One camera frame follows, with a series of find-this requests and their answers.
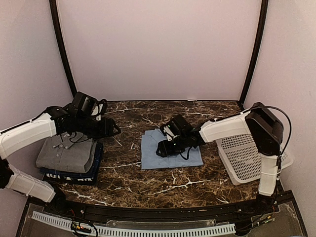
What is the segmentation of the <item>navy plaid shirt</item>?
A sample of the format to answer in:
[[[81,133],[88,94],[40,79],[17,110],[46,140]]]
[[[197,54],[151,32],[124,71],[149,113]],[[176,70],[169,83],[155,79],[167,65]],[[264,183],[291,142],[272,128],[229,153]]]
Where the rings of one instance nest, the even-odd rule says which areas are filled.
[[[98,168],[100,161],[102,160],[103,155],[103,145],[99,142],[96,143],[95,149],[94,149],[94,155],[93,155],[93,163],[90,169],[86,173],[74,173],[74,172],[66,172],[66,171],[58,171],[54,169],[48,169],[48,168],[40,168],[40,172],[44,174],[48,174],[48,177],[50,178],[63,178],[63,179],[91,179],[93,180]]]

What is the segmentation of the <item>grey button shirt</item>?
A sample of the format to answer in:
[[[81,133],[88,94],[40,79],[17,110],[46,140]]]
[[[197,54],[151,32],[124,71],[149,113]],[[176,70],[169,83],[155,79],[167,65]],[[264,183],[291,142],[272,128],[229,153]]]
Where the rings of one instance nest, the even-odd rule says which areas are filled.
[[[74,138],[66,133],[47,138],[36,160],[38,168],[86,173],[93,164],[97,141],[79,133]]]

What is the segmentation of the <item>black printed shirt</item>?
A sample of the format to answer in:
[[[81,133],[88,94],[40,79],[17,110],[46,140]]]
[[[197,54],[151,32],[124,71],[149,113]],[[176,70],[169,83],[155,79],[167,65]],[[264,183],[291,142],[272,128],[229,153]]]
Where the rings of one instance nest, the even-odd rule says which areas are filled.
[[[43,181],[93,186],[96,184],[97,181],[97,173],[95,173],[93,177],[88,178],[73,178],[68,176],[46,173],[44,174]]]

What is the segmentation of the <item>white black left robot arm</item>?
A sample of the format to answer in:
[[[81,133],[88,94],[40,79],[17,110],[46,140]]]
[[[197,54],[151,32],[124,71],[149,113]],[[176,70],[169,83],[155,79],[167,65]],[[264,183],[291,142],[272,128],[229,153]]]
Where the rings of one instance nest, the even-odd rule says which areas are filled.
[[[66,215],[70,205],[63,193],[39,179],[36,155],[44,140],[63,133],[82,133],[87,138],[102,139],[120,134],[114,119],[100,115],[74,115],[66,108],[51,106],[35,118],[0,132],[0,188],[12,190],[46,203],[59,215]]]

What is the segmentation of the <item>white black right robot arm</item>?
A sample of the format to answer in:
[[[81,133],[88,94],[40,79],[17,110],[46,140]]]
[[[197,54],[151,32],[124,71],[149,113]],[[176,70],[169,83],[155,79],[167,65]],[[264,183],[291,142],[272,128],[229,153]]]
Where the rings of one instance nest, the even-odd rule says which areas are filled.
[[[194,127],[181,115],[174,116],[160,127],[166,137],[157,146],[156,154],[162,158],[181,155],[186,149],[238,135],[252,136],[261,158],[258,193],[252,210],[263,214],[271,206],[277,173],[280,170],[283,124],[271,112],[272,107],[261,102],[243,112],[220,119],[210,119]]]

